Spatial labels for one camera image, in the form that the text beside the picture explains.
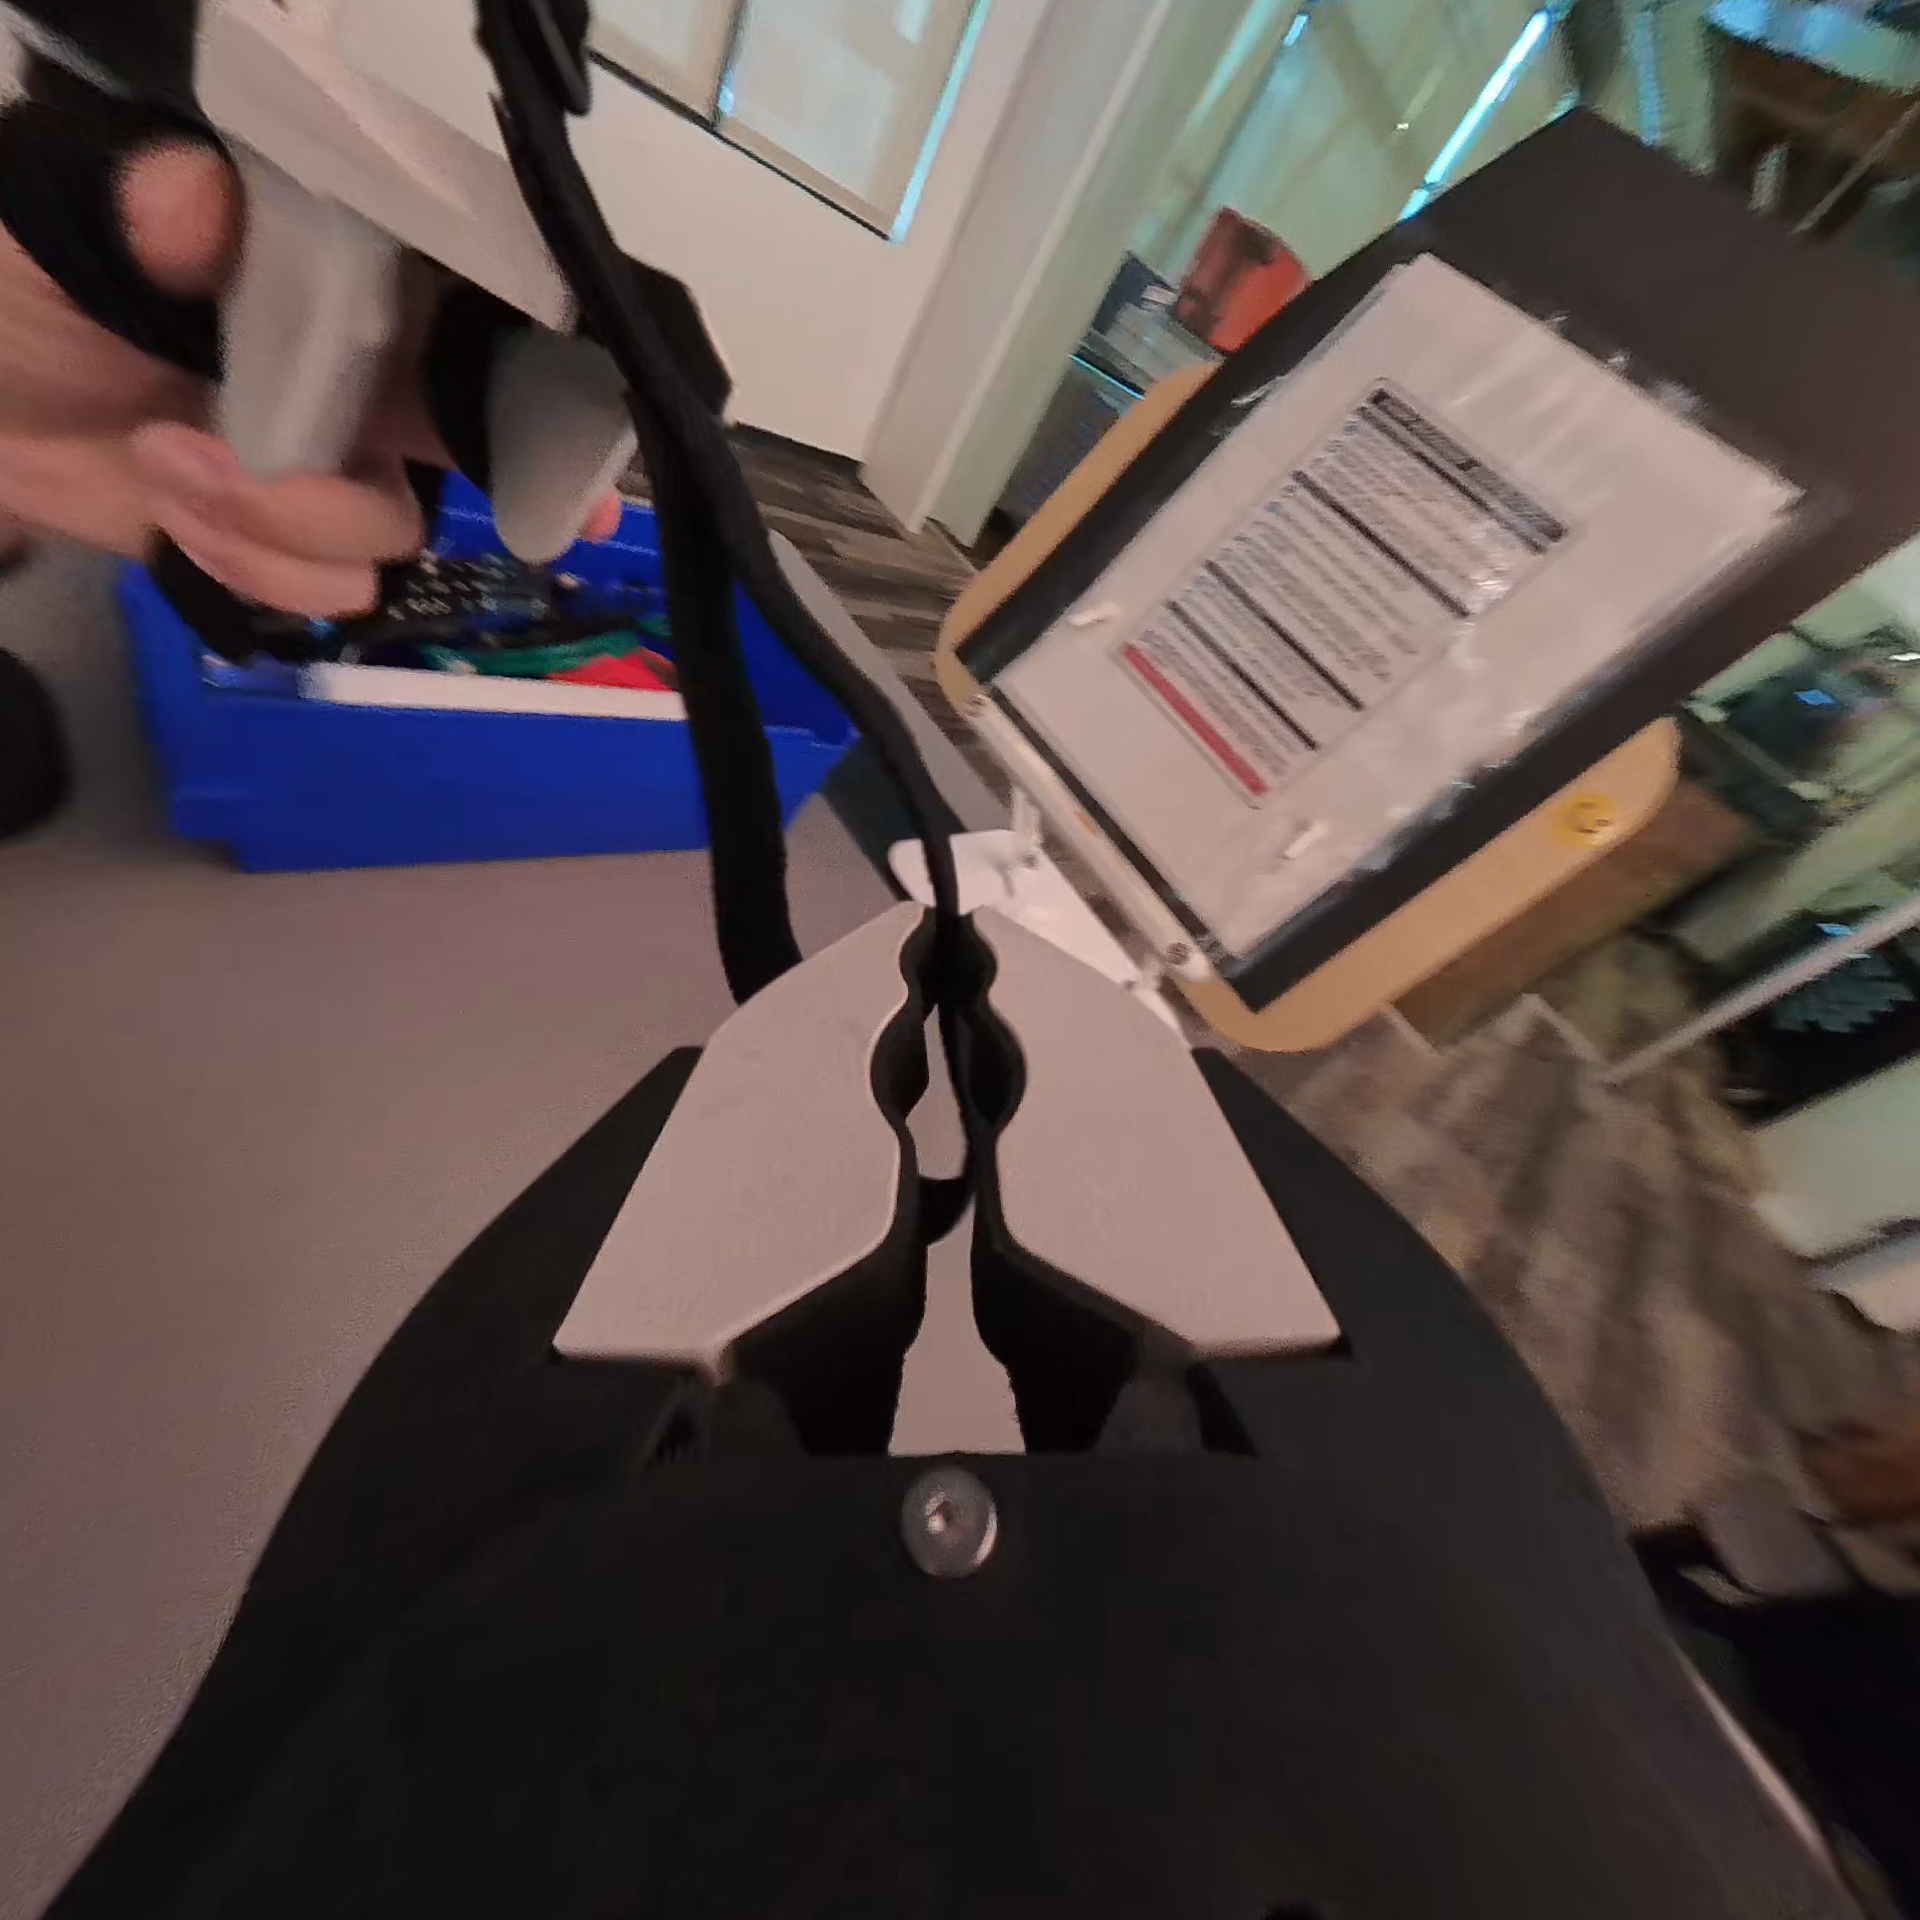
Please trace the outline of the black remote control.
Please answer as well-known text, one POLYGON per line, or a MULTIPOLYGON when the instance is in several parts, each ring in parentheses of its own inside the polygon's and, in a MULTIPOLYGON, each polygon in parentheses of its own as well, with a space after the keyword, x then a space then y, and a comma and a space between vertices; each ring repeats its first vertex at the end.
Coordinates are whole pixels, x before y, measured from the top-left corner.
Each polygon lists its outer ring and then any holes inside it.
POLYGON ((583 600, 588 583, 552 564, 531 564, 499 551, 436 552, 381 570, 372 640, 461 640, 505 633, 552 622, 583 600))

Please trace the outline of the red orange box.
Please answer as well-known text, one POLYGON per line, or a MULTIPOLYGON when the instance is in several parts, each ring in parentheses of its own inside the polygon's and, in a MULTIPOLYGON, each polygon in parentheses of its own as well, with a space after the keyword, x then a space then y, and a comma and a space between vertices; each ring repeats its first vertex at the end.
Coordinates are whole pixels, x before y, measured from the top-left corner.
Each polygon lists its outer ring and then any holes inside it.
POLYGON ((1233 205, 1220 205, 1181 276, 1174 326, 1227 357, 1273 321, 1309 279, 1309 266, 1278 232, 1233 205))

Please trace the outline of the white board stand base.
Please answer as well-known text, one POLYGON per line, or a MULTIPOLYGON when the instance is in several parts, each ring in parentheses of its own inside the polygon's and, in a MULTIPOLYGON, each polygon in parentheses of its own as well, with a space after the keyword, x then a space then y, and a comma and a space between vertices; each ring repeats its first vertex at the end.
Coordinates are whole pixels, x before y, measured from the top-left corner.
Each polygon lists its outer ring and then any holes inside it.
POLYGON ((936 953, 975 1020, 1011 1041, 1140 1041, 1160 1020, 1174 1048, 1187 1033, 1160 989, 1157 964, 1138 964, 1040 846, 1040 809, 1012 802, 1011 826, 944 839, 950 912, 936 912, 936 953))

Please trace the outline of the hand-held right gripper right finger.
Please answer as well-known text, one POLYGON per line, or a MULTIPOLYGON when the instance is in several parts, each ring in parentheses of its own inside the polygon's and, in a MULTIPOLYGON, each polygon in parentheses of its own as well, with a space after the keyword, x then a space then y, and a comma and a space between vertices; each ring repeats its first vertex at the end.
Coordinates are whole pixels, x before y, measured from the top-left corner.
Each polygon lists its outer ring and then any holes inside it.
POLYGON ((1012 1241, 1201 1360, 1329 1349, 1340 1320, 1233 1140, 1194 1051, 1138 993, 1003 912, 989 1015, 1020 1051, 1000 1133, 1012 1241))

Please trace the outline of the black framed instruction board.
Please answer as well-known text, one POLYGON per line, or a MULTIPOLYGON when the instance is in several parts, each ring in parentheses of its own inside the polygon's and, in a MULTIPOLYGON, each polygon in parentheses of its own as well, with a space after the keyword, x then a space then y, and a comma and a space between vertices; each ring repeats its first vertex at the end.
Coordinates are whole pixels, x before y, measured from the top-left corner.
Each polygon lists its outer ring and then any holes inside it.
POLYGON ((1917 533, 1917 299, 1571 107, 1157 384, 941 686, 1193 1015, 1317 1048, 1638 832, 1917 533))

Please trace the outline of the blue plastic bin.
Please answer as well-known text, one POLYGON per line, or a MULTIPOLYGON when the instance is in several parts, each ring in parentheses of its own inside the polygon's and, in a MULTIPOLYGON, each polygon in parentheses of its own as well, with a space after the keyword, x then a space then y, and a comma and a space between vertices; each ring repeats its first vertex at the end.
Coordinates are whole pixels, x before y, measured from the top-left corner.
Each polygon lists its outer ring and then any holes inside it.
POLYGON ((238 869, 708 846, 686 724, 310 704, 296 666, 210 653, 143 564, 116 608, 163 822, 238 869))

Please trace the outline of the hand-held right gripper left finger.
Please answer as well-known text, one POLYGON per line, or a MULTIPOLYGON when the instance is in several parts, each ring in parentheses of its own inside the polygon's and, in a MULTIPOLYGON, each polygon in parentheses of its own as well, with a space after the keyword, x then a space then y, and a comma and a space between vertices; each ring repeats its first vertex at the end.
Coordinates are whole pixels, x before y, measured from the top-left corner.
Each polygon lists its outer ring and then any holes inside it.
POLYGON ((891 907, 695 1058, 552 1349, 720 1378, 756 1328, 877 1255, 917 1199, 926 909, 891 907))

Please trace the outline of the large paned window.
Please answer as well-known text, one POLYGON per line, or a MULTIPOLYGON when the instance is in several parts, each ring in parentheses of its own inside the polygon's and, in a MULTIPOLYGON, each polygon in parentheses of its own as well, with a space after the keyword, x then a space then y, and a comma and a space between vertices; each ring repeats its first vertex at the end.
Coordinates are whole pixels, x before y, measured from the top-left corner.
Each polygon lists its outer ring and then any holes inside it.
POLYGON ((590 62, 868 232, 922 205, 988 2, 590 2, 590 62))

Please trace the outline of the person's left hand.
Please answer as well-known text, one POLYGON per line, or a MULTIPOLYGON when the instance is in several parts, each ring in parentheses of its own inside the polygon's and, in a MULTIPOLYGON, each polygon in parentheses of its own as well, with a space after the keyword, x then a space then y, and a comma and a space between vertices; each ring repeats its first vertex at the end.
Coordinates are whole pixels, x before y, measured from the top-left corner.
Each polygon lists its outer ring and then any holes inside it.
MULTIPOLYGON (((3 219, 65 269, 132 266, 132 308, 219 307, 249 245, 230 164, 196 134, 135 134, 68 113, 3 113, 3 219)), ((340 468, 260 476, 211 429, 216 375, 154 357, 83 313, 3 224, 3 529, 138 556, 179 544, 210 582, 285 617, 369 611, 378 570, 416 552, 414 468, 451 457, 414 349, 340 468)))

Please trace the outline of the person's dark clothing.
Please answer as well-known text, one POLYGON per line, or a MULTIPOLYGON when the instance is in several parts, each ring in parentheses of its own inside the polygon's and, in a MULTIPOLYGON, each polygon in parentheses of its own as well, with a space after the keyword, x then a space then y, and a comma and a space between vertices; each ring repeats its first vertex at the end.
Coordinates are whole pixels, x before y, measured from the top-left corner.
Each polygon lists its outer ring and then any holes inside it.
POLYGON ((63 711, 40 672, 3 649, 3 842, 45 827, 68 788, 63 711))

